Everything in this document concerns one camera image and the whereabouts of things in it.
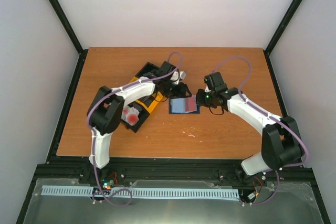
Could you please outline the red white credit card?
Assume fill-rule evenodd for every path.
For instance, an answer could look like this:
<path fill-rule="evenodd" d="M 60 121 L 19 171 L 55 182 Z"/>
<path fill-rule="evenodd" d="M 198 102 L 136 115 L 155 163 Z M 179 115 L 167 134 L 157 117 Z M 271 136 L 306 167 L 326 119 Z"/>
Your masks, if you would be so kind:
<path fill-rule="evenodd" d="M 197 111 L 196 98 L 194 95 L 184 99 L 184 110 L 186 113 Z"/>

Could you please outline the blue leather card holder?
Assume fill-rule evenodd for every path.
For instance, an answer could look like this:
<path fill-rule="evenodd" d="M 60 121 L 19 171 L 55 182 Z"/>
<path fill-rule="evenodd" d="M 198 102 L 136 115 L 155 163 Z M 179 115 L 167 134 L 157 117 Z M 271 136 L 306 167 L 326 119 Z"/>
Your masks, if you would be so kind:
<path fill-rule="evenodd" d="M 169 99 L 169 114 L 200 114 L 199 105 L 197 105 L 197 111 L 186 113 L 184 110 L 184 99 Z"/>

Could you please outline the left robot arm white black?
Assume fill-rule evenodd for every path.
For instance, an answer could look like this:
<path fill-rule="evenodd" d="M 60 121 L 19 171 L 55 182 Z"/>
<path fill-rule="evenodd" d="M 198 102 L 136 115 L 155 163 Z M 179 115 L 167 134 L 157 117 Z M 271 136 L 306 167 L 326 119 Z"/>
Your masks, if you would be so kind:
<path fill-rule="evenodd" d="M 185 76 L 184 71 L 167 61 L 160 67 L 148 62 L 126 85 L 102 86 L 98 90 L 87 113 L 92 133 L 89 156 L 94 166 L 90 174 L 92 179 L 100 184 L 108 180 L 109 170 L 105 166 L 110 160 L 110 142 L 120 124 L 136 133 L 159 103 L 191 97 L 183 82 Z"/>

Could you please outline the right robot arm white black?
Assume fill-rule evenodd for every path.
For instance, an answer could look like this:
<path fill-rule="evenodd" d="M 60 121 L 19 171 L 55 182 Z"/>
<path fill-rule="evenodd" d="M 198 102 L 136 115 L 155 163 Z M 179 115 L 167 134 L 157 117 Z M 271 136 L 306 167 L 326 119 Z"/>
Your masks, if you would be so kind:
<path fill-rule="evenodd" d="M 219 108 L 220 115 L 234 114 L 261 135 L 261 151 L 241 162 L 247 176 L 296 165 L 307 149 L 294 118 L 280 117 L 251 101 L 238 88 L 228 88 L 219 72 L 204 77 L 205 88 L 196 94 L 196 104 L 210 111 Z"/>

